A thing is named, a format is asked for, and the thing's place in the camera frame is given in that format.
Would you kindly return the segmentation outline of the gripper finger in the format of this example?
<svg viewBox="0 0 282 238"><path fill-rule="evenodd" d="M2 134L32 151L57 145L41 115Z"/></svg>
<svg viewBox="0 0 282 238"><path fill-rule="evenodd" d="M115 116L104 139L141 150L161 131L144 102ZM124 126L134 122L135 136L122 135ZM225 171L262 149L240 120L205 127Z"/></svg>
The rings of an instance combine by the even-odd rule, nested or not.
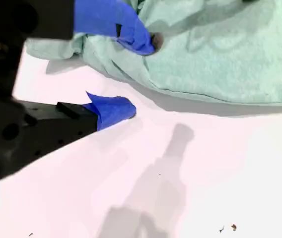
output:
<svg viewBox="0 0 282 238"><path fill-rule="evenodd" d="M90 103L55 105L0 98L0 179L87 135L136 115L125 97L88 94Z"/></svg>
<svg viewBox="0 0 282 238"><path fill-rule="evenodd" d="M28 40L30 55L77 55L85 36L102 36L137 55L160 50L163 36L149 32L136 11L123 0L77 0L74 4L74 37L70 41Z"/></svg>

